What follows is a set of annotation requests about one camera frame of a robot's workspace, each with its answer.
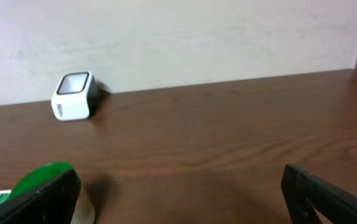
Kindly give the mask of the green lidded white jar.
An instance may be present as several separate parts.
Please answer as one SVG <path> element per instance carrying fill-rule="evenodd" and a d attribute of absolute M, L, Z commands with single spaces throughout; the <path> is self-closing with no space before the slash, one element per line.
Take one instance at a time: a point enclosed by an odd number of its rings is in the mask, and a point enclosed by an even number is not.
<path fill-rule="evenodd" d="M 95 208 L 73 165 L 53 162 L 24 176 L 9 199 L 19 202 L 31 222 L 93 224 Z"/>

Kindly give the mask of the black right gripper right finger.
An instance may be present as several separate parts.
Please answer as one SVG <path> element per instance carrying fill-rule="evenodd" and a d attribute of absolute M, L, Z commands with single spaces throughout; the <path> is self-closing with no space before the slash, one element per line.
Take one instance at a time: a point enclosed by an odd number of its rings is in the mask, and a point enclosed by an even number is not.
<path fill-rule="evenodd" d="M 293 165 L 285 166 L 281 189 L 293 223 L 357 223 L 357 197 Z"/>

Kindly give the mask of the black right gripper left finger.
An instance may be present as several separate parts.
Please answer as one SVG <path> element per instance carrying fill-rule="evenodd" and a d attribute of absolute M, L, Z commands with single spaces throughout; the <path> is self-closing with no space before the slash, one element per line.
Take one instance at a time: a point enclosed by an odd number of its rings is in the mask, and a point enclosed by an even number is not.
<path fill-rule="evenodd" d="M 69 224 L 81 190 L 73 169 L 65 170 L 0 204 L 0 224 Z"/>

